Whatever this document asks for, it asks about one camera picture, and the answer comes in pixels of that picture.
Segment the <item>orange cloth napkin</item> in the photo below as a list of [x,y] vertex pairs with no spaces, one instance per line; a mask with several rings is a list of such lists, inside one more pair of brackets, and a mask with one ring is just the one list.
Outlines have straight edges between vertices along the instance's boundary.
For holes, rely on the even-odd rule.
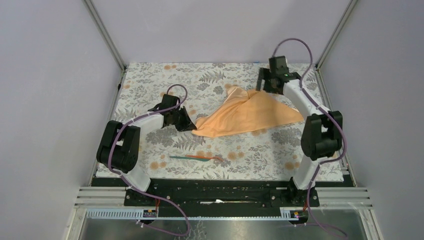
[[301,113],[265,91],[233,86],[227,98],[212,114],[199,117],[194,135],[217,138],[254,132],[304,120]]

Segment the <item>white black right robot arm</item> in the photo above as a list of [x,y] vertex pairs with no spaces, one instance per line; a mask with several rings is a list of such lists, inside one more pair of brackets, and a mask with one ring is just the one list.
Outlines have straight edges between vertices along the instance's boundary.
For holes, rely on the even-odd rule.
[[321,164],[342,147],[343,116],[320,105],[310,95],[303,87],[301,76],[289,70],[285,56],[272,56],[269,67],[259,69],[256,90],[285,96],[305,120],[300,139],[303,158],[286,191],[287,201],[299,206],[309,200]]

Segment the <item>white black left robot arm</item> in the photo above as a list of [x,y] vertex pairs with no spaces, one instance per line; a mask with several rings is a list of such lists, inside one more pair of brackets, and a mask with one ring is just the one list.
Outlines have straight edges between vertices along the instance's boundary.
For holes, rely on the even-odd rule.
[[184,101],[165,94],[161,102],[146,114],[127,123],[110,120],[104,129],[96,152],[97,162],[117,174],[131,189],[137,190],[135,197],[144,206],[154,202],[155,192],[149,188],[151,178],[138,166],[141,135],[168,126],[175,126],[179,132],[195,130],[196,126],[182,106]]

